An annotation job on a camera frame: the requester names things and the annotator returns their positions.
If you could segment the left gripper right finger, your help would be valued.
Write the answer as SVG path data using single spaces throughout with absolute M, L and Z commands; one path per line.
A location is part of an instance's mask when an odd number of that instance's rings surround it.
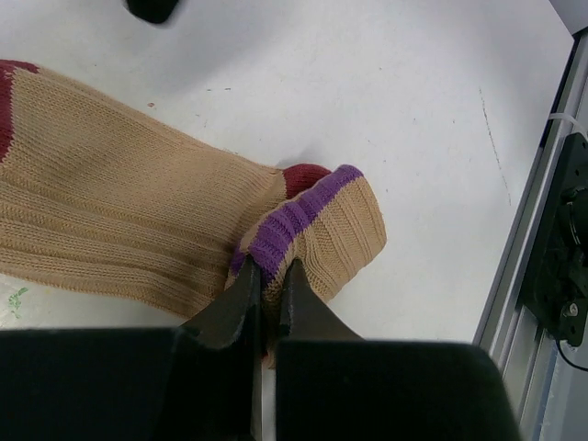
M 366 340 L 286 274 L 276 358 L 280 440 L 517 440 L 502 376 L 471 344 Z

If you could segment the aluminium front rail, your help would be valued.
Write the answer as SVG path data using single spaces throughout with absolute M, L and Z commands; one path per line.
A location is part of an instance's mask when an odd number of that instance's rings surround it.
M 587 379 L 587 33 L 575 34 L 475 343 L 525 440 L 576 429 Z

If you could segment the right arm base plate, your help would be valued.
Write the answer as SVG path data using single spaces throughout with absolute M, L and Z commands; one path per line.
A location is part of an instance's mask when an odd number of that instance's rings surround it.
M 582 344 L 587 322 L 587 140 L 578 133 L 564 141 L 521 296 L 556 341 Z

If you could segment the tan maroon purple striped sock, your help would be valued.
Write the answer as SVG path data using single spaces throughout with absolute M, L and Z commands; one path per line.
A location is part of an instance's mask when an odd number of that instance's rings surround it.
M 190 318 L 252 258 L 273 366 L 290 265 L 328 301 L 386 242 L 352 165 L 258 164 L 36 64 L 1 63 L 4 274 Z

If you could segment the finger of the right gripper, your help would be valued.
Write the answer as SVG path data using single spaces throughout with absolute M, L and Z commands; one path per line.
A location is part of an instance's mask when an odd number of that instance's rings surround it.
M 164 24 L 181 0 L 126 0 L 126 8 L 136 18 L 150 24 Z

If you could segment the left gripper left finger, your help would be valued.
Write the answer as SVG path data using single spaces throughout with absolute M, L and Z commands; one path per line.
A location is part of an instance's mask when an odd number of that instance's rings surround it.
M 1 334 L 4 440 L 258 440 L 261 274 L 177 327 Z

